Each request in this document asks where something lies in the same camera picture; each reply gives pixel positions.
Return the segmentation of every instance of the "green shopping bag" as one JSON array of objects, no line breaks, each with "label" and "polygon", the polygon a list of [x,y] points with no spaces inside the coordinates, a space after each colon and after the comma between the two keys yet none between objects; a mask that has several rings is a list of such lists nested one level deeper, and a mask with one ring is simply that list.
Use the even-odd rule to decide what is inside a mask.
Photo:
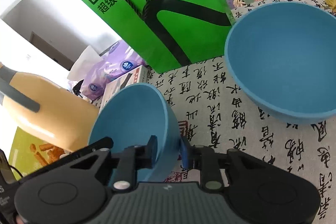
[{"label": "green shopping bag", "polygon": [[158,73],[223,55],[234,23],[226,0],[82,1]]}]

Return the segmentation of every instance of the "table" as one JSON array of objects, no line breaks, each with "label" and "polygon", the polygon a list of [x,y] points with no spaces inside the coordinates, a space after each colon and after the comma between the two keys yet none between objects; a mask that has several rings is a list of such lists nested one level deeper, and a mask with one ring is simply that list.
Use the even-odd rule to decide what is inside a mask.
[{"label": "table", "polygon": [[[323,0],[266,0],[233,9],[232,13],[239,20],[260,5],[278,1],[326,7]],[[314,223],[336,222],[334,118],[312,125],[296,125],[269,116],[235,84],[223,57],[162,74],[151,70],[148,82],[164,95],[179,121],[181,134],[187,136],[192,145],[212,146],[221,153],[234,147],[309,180],[321,195]],[[195,180],[199,180],[199,172],[188,172],[178,162],[166,181]]]}]

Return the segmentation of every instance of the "white cardboard box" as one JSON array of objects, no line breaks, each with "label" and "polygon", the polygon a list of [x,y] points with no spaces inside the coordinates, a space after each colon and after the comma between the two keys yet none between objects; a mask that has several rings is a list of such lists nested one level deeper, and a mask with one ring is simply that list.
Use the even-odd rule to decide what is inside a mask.
[{"label": "white cardboard box", "polygon": [[128,73],[120,76],[119,78],[108,83],[105,88],[105,92],[102,98],[100,112],[107,104],[107,102],[124,87],[134,83],[144,83],[147,80],[148,69],[144,66],[139,66]]}]

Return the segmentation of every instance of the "door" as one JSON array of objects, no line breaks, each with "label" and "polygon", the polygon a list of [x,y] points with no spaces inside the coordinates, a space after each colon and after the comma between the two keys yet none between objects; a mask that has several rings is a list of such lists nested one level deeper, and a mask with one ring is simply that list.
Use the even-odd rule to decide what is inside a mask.
[{"label": "door", "polygon": [[67,58],[64,54],[60,53],[52,45],[43,40],[34,32],[31,33],[29,42],[67,70],[70,70],[74,64],[73,61]]}]

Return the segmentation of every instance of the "blue bowl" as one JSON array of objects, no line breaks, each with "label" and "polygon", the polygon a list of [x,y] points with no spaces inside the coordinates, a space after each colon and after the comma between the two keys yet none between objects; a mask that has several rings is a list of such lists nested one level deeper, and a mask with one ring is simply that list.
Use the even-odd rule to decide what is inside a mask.
[{"label": "blue bowl", "polygon": [[90,136],[90,144],[111,137],[111,152],[122,152],[132,145],[146,145],[157,136],[157,158],[153,169],[138,171],[138,181],[164,181],[179,157],[179,124],[154,86],[139,83],[119,91],[99,114]]},{"label": "blue bowl", "polygon": [[285,122],[320,122],[336,113],[336,18],[311,5],[264,5],[226,39],[229,72],[266,113]]}]

